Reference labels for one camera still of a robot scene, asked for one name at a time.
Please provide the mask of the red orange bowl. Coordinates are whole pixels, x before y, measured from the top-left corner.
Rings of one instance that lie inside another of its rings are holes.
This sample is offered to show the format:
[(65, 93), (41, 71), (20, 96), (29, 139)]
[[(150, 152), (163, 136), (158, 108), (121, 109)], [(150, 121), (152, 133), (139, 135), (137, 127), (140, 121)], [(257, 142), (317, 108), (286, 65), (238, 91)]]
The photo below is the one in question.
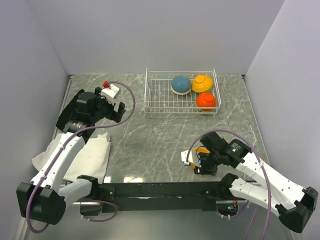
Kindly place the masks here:
[(201, 93), (197, 98), (195, 102), (197, 107), (213, 107), (215, 108), (217, 106), (216, 98), (213, 94), (209, 92)]

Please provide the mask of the white wire dish rack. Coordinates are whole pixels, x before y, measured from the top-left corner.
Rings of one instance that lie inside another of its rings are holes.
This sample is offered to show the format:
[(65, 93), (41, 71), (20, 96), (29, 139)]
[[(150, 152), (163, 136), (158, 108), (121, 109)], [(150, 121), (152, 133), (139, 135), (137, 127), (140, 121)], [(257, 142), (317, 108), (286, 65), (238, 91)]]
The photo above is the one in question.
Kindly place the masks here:
[[(176, 76), (186, 76), (192, 82), (198, 75), (212, 78), (212, 95), (216, 99), (214, 112), (201, 112), (197, 107), (196, 99), (200, 93), (192, 89), (186, 95), (177, 95), (172, 92), (171, 83)], [(221, 106), (221, 95), (218, 86), (216, 71), (155, 71), (147, 69), (144, 81), (144, 112), (148, 115), (155, 114), (194, 114), (216, 115)]]

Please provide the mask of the large orange bowl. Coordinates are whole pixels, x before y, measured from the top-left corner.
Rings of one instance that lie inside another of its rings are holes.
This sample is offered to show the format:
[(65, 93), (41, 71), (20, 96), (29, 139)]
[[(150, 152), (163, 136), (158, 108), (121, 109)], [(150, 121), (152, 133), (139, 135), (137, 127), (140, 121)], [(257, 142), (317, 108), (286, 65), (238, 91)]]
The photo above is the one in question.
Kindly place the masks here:
[(198, 75), (192, 81), (191, 89), (199, 94), (207, 93), (207, 90), (213, 85), (213, 80), (207, 75)]

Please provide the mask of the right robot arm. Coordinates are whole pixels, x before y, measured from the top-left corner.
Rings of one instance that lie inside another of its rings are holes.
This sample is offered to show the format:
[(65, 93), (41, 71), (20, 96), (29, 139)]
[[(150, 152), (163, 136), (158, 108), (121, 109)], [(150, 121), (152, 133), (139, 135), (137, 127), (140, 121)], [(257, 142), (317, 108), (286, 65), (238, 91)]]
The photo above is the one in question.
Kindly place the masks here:
[(287, 179), (265, 163), (257, 150), (242, 136), (227, 142), (212, 130), (198, 137), (207, 152), (197, 153), (193, 146), (181, 153), (181, 160), (196, 174), (206, 175), (208, 168), (226, 165), (244, 173), (255, 181), (249, 183), (228, 173), (221, 180), (220, 196), (252, 202), (274, 214), (295, 233), (302, 233), (316, 209), (319, 193), (313, 187), (303, 187)]

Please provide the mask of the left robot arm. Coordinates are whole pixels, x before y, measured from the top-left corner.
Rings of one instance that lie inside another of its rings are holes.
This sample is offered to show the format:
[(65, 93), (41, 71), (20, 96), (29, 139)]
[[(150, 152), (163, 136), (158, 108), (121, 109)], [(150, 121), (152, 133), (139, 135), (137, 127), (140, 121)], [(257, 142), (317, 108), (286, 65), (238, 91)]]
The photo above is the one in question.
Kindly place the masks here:
[(80, 175), (65, 187), (62, 180), (73, 160), (86, 145), (96, 129), (95, 124), (103, 118), (118, 126), (125, 113), (120, 102), (115, 110), (115, 98), (97, 87), (94, 92), (81, 89), (60, 114), (56, 127), (63, 132), (57, 147), (49, 156), (39, 173), (29, 182), (19, 184), (16, 195), (21, 216), (26, 219), (32, 232), (32, 220), (56, 225), (66, 208), (79, 199), (96, 200), (100, 195), (96, 177)]

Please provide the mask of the dark blue bowl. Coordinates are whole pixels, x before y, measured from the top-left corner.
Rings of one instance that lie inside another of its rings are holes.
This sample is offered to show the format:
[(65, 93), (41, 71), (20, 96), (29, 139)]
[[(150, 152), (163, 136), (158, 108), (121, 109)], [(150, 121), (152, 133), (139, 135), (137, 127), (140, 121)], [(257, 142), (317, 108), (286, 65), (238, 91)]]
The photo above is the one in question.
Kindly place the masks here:
[(186, 92), (191, 89), (191, 81), (184, 75), (175, 76), (171, 82), (171, 88), (179, 92)]

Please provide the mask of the patterned white blue bowl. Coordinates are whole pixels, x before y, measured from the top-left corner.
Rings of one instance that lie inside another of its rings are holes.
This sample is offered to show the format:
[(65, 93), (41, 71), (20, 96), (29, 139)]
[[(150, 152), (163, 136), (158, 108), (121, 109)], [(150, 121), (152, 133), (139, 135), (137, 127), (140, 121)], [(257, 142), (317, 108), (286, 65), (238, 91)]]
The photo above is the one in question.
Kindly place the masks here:
[(173, 89), (173, 88), (171, 88), (171, 90), (172, 90), (173, 93), (175, 93), (176, 95), (180, 95), (180, 96), (186, 95), (186, 94), (188, 94), (188, 93), (191, 91), (191, 89), (188, 89), (188, 90), (185, 91), (185, 92), (180, 92), (180, 91), (177, 91), (177, 90), (175, 90), (175, 89)]

